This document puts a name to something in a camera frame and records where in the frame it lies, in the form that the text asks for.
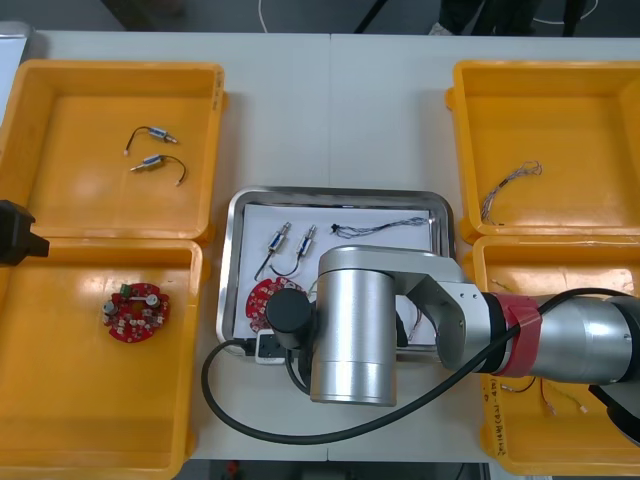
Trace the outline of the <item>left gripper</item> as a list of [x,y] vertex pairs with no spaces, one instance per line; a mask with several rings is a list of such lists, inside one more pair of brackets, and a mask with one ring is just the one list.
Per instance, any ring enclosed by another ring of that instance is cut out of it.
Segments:
[[1,201],[1,265],[17,266],[26,257],[47,257],[50,243],[31,232],[35,219],[22,206]]

